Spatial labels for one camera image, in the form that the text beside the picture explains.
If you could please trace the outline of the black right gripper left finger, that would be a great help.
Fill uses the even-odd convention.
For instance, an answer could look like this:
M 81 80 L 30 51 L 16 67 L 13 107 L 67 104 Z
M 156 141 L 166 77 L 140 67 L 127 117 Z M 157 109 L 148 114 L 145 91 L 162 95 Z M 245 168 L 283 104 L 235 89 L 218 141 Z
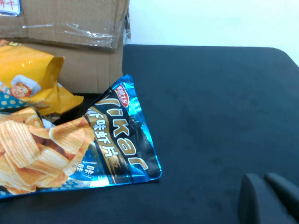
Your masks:
M 256 174 L 245 174 L 238 203 L 241 224 L 297 224 L 271 186 Z

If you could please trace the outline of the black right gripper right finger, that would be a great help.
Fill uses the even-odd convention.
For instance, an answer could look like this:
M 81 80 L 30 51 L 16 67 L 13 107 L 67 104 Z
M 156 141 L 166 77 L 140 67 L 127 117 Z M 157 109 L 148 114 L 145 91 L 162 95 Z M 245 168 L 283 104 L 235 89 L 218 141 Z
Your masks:
M 299 219 L 299 188 L 276 173 L 266 173 L 264 180 L 271 186 L 289 213 Z

